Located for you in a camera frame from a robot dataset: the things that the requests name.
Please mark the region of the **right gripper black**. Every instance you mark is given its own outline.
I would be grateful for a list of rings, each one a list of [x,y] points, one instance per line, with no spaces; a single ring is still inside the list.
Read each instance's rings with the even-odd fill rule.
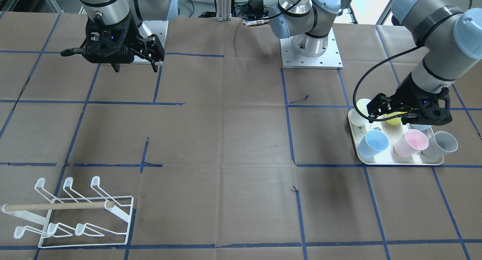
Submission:
[[[165,50],[158,35],[140,38],[131,15],[117,24],[106,25],[104,29],[88,19],[85,32],[84,58],[91,63],[111,63],[116,73],[120,70],[118,63],[132,63],[135,55],[147,60],[155,73],[159,69],[157,63],[164,61]]]

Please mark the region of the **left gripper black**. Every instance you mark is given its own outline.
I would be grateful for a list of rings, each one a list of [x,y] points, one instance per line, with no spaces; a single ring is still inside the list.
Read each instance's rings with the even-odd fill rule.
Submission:
[[[368,104],[369,123],[382,122],[395,118],[403,124],[443,126],[452,121],[450,113],[450,97],[448,87],[443,87],[439,93],[427,92],[418,87],[409,74],[391,97],[377,94]],[[399,112],[391,117],[378,119],[379,116]]]

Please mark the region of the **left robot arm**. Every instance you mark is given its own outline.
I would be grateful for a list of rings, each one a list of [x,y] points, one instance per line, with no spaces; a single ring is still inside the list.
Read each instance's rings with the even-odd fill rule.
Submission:
[[[276,37],[326,42],[341,0],[279,0],[267,19]],[[481,60],[481,0],[394,0],[393,17],[408,29],[415,47],[428,49],[396,92],[377,94],[355,111],[369,122],[398,112],[403,124],[443,126],[452,121],[449,86]]]

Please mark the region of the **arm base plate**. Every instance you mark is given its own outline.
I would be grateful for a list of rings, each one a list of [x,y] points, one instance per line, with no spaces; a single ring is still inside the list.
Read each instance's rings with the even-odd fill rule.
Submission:
[[[142,21],[137,22],[137,28],[141,37],[146,38],[149,35],[156,34],[159,38],[162,47],[166,47],[166,37],[168,32],[169,21]]]
[[[284,68],[341,69],[344,66],[333,28],[322,39],[304,33],[281,39],[280,47]]]

